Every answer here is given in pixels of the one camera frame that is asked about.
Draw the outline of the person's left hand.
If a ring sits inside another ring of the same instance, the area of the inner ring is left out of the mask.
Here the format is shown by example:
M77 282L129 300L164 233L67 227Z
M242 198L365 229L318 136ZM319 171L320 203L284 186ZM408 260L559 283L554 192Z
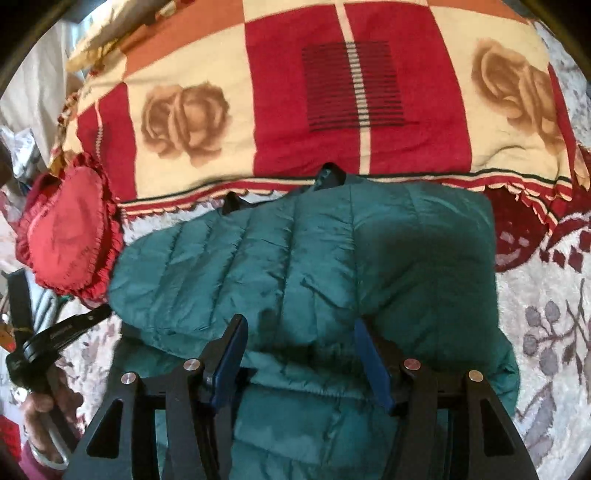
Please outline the person's left hand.
M65 461L57 448L48 428L51 420L50 413L58 408L67 422L75 426L77 410L83 404L83 397L68 384L66 373L54 367L51 371L52 379L56 381L51 394L29 393L22 404L24 429L27 440L34 451L50 463L62 465Z

